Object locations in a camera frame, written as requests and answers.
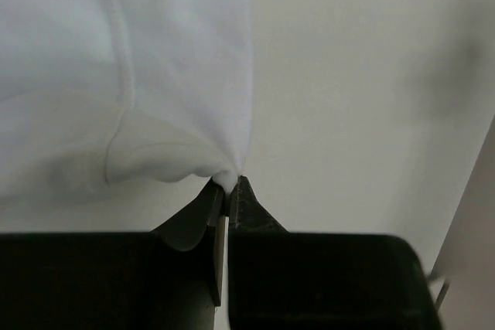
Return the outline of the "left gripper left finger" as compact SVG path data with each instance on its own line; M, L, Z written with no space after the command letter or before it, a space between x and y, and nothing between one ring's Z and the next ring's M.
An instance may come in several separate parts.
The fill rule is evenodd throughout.
M224 194L208 183L149 232L4 233L3 329L211 329Z

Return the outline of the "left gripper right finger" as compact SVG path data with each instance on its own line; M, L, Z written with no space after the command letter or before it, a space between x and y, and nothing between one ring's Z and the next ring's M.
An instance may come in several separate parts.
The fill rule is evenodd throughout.
M230 201L232 329L439 329L420 260L387 234L287 231L240 177Z

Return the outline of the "white skirt cloth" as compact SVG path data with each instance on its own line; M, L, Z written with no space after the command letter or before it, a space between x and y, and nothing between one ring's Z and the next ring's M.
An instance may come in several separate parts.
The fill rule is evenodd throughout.
M1 0L1 203L135 180L233 190L251 129L250 0Z

